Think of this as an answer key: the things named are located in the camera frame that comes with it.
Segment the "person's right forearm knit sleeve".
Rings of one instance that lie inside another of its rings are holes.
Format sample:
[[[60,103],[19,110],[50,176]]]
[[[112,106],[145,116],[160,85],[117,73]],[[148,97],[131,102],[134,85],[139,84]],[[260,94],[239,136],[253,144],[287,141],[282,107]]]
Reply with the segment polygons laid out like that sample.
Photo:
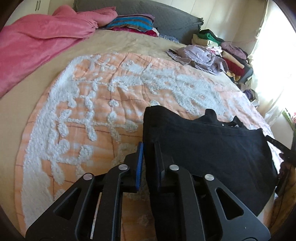
[[[295,206],[295,168],[292,168],[285,191],[274,201],[269,231],[274,235],[288,219]]]

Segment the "person's right hand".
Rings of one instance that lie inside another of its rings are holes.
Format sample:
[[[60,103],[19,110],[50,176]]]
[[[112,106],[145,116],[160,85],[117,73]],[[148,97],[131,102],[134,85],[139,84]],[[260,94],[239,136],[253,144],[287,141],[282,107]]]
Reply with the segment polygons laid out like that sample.
[[[284,153],[280,153],[280,157],[283,159],[283,162],[280,164],[280,173],[279,178],[283,178],[284,175],[288,177],[288,185],[295,184],[295,166],[287,161],[287,157]]]

